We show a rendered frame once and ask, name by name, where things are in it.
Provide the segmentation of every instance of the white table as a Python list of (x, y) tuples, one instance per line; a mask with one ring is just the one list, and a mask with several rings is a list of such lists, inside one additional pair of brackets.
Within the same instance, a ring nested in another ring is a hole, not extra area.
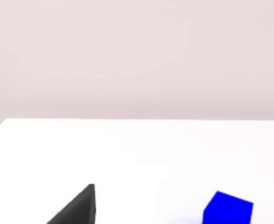
[(7, 119), (0, 224), (46, 224), (89, 183), (97, 224), (200, 224), (220, 190), (274, 224), (274, 121)]

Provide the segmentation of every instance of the cube top face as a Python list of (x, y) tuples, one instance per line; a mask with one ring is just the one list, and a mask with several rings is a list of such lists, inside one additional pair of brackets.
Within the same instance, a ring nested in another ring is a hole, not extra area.
[(217, 191), (206, 207), (205, 217), (222, 220), (223, 223), (249, 224), (253, 203)]

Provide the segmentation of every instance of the white surface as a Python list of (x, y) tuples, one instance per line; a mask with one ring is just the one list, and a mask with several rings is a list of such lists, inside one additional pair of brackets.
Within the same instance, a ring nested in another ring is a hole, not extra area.
[(0, 0), (0, 105), (18, 118), (274, 119), (274, 0)]
[(97, 224), (200, 224), (220, 190), (274, 224), (274, 121), (7, 119), (0, 224), (45, 224), (88, 183)]

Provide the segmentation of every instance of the blue cube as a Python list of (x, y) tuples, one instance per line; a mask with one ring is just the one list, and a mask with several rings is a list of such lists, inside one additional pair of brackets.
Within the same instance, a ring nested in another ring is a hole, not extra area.
[(202, 224), (250, 224), (253, 203), (217, 191), (203, 213)]

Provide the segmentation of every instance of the pale pink wall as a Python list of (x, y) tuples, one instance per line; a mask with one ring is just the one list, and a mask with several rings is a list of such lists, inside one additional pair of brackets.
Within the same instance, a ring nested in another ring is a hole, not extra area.
[(274, 0), (0, 0), (0, 117), (274, 119)]

